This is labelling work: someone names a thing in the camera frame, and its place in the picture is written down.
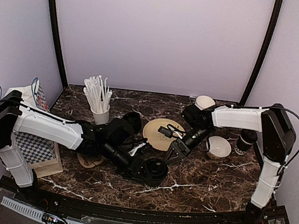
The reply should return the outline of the stack of black lids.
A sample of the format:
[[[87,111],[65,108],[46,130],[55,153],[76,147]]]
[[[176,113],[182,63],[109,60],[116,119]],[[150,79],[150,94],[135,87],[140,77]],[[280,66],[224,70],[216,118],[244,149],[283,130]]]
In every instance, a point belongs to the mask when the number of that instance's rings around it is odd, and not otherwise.
[[[140,130],[142,128],[142,122],[141,122],[141,117],[140,117],[139,113],[128,112],[122,118],[132,126],[135,134],[140,132]]]

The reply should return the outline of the stack of paper cups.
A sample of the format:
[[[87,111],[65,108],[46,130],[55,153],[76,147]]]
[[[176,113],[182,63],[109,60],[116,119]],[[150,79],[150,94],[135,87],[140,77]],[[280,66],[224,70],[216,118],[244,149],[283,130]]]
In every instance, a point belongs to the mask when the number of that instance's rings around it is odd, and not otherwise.
[[[209,96],[200,95],[196,98],[195,101],[195,106],[197,106],[200,110],[207,109],[214,105],[215,101]]]

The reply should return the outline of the cardboard cup carrier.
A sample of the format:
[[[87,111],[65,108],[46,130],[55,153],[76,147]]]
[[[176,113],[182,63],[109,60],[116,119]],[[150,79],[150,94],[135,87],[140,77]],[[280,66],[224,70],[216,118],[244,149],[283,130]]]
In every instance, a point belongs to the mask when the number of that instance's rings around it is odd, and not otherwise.
[[[105,160],[103,156],[95,157],[95,156],[85,155],[81,153],[77,154],[77,158],[80,165],[86,169],[91,169],[93,167],[101,165]]]

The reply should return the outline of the black paper coffee cup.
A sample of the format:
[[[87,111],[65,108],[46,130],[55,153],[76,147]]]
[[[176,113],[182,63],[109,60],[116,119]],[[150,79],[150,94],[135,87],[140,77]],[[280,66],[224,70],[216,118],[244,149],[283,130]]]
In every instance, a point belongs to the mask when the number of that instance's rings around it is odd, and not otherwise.
[[[237,155],[245,155],[247,151],[254,145],[252,142],[247,142],[241,136],[239,137],[236,145],[235,145],[235,152]]]

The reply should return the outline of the blue checkered paper bag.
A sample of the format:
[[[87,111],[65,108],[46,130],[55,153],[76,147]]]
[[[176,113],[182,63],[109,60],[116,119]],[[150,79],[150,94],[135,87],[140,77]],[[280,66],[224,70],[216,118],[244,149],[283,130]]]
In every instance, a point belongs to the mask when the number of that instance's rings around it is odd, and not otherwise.
[[[22,92],[22,99],[32,107],[49,112],[45,94],[37,77],[33,80],[31,85],[9,88],[6,93],[1,93],[0,96],[5,96],[15,89]],[[35,171],[38,178],[63,171],[59,148],[56,142],[21,132],[15,133],[15,140],[26,163]]]

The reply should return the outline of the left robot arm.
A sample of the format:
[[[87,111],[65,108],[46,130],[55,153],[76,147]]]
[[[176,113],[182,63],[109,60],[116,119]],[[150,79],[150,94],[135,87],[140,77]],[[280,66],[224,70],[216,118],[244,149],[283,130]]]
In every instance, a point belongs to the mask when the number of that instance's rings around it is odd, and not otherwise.
[[[39,136],[81,154],[102,155],[123,178],[150,187],[159,186],[166,177],[168,167],[160,158],[144,160],[140,153],[130,155],[122,149],[125,140],[135,133],[126,119],[115,118],[103,125],[69,121],[27,105],[21,96],[20,91],[13,90],[0,100],[0,159],[31,205],[41,203],[43,193],[16,145],[16,132]]]

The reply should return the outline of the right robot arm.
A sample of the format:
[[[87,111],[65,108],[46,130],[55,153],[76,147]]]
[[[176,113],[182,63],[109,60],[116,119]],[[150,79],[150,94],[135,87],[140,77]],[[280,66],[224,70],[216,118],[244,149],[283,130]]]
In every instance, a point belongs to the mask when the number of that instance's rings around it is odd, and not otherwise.
[[[260,222],[265,207],[274,199],[285,169],[296,158],[292,154],[296,131],[290,114],[299,119],[299,115],[278,103],[266,107],[214,105],[204,110],[193,104],[186,106],[181,116],[191,129],[170,144],[165,160],[173,163],[186,158],[203,140],[209,139],[216,128],[248,129],[261,133],[261,173],[245,212],[240,216],[241,224],[256,224]]]

